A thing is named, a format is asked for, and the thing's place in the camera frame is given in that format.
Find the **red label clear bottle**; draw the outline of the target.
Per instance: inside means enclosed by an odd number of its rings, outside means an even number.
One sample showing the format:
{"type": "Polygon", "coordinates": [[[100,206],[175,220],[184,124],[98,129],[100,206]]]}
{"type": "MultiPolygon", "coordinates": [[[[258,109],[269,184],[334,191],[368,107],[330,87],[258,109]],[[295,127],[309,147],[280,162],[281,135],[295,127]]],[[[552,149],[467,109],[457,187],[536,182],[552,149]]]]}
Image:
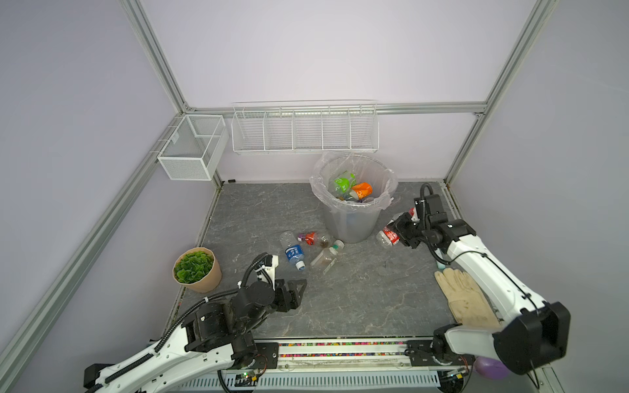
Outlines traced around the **red label clear bottle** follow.
{"type": "Polygon", "coordinates": [[[389,248],[399,243],[400,237],[393,230],[392,225],[393,222],[401,216],[403,216],[402,213],[394,215],[391,220],[383,227],[383,229],[376,234],[375,239],[377,243],[380,244],[382,247],[389,248]]]}

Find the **orange label bottle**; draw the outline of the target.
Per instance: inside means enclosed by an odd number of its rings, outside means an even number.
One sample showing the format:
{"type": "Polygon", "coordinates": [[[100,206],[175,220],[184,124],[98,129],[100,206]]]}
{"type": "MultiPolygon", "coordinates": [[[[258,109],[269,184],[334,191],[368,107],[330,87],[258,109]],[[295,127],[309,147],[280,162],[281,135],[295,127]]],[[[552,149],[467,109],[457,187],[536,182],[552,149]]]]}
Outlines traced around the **orange label bottle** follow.
{"type": "Polygon", "coordinates": [[[353,186],[349,191],[349,195],[351,196],[351,198],[357,201],[364,200],[365,198],[369,197],[372,193],[373,193],[373,188],[369,183],[359,183],[353,186]]]}

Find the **clear bottle green band cap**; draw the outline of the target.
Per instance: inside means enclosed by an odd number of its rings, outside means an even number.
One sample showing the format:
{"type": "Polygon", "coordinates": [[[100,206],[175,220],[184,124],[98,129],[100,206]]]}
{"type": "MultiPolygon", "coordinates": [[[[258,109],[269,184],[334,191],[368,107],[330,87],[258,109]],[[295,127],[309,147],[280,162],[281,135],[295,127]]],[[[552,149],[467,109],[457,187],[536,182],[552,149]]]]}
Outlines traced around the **clear bottle green band cap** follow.
{"type": "Polygon", "coordinates": [[[335,265],[344,248],[345,243],[341,240],[336,240],[331,247],[325,248],[314,258],[311,262],[311,267],[323,270],[323,274],[326,274],[335,265]]]}

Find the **green label clear bottle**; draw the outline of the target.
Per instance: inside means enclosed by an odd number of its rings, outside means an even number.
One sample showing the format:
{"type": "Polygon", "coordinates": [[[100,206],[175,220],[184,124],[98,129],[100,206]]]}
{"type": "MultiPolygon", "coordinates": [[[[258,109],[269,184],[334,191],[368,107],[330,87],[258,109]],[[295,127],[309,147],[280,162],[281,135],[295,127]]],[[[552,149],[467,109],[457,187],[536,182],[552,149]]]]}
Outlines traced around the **green label clear bottle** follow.
{"type": "Polygon", "coordinates": [[[350,189],[355,185],[355,174],[353,172],[350,172],[349,170],[344,171],[332,181],[332,186],[334,187],[333,190],[338,195],[347,194],[350,189]]]}

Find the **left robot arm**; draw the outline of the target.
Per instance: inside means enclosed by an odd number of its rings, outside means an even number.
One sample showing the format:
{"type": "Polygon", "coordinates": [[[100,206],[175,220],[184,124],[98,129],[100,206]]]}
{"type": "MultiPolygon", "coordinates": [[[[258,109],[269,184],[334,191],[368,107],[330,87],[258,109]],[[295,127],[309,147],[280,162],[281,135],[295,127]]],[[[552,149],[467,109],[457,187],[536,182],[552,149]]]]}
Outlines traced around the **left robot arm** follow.
{"type": "Polygon", "coordinates": [[[253,337],[276,312],[301,305],[307,281],[275,278],[278,257],[258,255],[234,289],[203,297],[152,345],[117,364],[84,371],[88,392],[162,392],[204,373],[254,365],[263,357],[253,337]]]}

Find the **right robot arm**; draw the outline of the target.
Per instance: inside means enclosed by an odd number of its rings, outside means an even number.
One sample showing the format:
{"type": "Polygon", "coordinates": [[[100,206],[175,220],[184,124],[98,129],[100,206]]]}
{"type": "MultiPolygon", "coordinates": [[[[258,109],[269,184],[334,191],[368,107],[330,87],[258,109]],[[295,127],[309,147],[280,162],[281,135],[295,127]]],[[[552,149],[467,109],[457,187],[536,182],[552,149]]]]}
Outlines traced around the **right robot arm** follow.
{"type": "Polygon", "coordinates": [[[421,186],[411,211],[388,224],[384,237],[412,249],[424,245],[442,266],[435,279],[455,322],[433,333],[437,363],[471,355],[524,375],[567,354],[568,309],[513,275],[466,221],[449,219],[430,184],[421,186]]]}

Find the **grey mesh waste bin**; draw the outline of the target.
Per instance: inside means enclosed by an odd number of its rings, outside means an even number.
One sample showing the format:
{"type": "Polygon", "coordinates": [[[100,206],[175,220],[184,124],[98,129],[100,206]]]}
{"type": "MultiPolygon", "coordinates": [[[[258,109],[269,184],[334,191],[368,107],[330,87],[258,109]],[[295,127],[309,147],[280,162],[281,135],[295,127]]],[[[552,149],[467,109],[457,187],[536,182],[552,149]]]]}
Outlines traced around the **grey mesh waste bin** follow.
{"type": "Polygon", "coordinates": [[[326,228],[335,238],[346,243],[357,243],[367,239],[376,227],[380,213],[386,210],[375,213],[334,213],[324,203],[322,204],[326,228]]]}

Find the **potted green plant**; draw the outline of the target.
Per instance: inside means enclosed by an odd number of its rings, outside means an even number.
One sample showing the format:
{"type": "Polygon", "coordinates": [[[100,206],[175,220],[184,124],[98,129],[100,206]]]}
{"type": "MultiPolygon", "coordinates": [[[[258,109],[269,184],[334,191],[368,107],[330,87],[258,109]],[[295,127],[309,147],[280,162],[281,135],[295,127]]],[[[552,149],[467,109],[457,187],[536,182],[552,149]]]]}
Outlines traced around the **potted green plant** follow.
{"type": "Polygon", "coordinates": [[[196,293],[208,293],[218,288],[222,271],[213,251],[195,247],[176,260],[172,270],[174,280],[196,293]]]}

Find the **blue label bottle white cap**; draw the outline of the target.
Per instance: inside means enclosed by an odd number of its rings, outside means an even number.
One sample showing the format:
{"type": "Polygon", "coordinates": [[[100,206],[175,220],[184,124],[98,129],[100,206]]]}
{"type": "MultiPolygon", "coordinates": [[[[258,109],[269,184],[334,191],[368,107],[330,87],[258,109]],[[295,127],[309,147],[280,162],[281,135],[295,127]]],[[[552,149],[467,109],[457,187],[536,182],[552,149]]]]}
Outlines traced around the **blue label bottle white cap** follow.
{"type": "Polygon", "coordinates": [[[280,235],[279,240],[288,262],[298,271],[304,271],[306,269],[305,256],[296,235],[291,231],[285,231],[280,235]]]}

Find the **beige work glove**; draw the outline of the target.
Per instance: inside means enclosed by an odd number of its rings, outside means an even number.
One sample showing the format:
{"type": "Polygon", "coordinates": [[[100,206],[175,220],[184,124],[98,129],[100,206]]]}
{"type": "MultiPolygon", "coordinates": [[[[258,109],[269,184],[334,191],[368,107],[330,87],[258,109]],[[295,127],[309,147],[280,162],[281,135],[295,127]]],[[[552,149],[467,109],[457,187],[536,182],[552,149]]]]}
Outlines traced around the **beige work glove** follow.
{"type": "Polygon", "coordinates": [[[446,268],[434,273],[455,321],[474,328],[501,327],[481,288],[465,271],[446,268]]]}

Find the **small red label purple cap bottle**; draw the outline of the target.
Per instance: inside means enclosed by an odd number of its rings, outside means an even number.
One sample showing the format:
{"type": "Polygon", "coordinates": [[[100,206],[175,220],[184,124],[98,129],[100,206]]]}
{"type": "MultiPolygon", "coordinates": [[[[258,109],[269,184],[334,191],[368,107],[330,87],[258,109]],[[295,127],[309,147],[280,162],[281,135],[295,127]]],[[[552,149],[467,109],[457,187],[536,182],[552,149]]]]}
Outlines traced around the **small red label purple cap bottle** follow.
{"type": "Polygon", "coordinates": [[[322,248],[331,247],[334,243],[333,237],[328,232],[321,230],[299,233],[296,238],[299,242],[304,242],[309,246],[322,248]]]}

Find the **white mesh wall basket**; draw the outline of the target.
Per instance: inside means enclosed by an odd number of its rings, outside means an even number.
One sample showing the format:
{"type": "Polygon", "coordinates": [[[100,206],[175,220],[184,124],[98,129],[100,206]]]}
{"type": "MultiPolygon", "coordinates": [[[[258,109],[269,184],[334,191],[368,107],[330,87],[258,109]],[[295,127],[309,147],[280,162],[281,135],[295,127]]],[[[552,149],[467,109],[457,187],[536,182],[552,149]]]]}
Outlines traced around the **white mesh wall basket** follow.
{"type": "Polygon", "coordinates": [[[184,115],[157,158],[171,180],[212,181],[228,142],[223,116],[184,115]]]}

